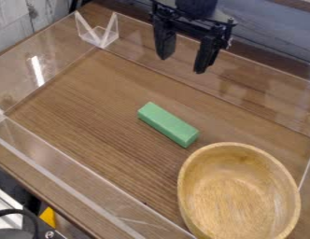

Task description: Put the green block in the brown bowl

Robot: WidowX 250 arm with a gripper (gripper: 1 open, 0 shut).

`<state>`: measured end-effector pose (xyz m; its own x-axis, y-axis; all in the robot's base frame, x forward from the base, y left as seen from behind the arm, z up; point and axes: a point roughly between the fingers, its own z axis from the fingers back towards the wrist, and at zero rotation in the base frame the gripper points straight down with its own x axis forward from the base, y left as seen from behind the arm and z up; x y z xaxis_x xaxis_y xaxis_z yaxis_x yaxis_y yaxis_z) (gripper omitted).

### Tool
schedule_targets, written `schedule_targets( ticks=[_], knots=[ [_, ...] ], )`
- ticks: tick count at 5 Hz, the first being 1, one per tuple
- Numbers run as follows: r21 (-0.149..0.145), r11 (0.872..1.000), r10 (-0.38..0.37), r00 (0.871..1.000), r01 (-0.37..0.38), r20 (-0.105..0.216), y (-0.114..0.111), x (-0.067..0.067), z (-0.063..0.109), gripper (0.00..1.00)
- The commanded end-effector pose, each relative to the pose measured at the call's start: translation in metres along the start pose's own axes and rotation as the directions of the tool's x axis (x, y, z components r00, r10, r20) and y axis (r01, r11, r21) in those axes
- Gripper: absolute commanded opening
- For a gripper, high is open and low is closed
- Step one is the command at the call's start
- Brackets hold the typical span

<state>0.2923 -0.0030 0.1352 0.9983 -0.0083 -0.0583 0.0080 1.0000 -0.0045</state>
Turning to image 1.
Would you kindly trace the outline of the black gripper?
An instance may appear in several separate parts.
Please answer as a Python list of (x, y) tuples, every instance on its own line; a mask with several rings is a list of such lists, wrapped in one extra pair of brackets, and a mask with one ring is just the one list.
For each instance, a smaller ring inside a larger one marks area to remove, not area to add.
[(193, 72), (201, 74), (232, 40), (236, 20), (217, 9), (218, 0), (150, 0), (150, 19), (157, 56), (165, 60), (174, 52), (176, 34), (201, 40)]

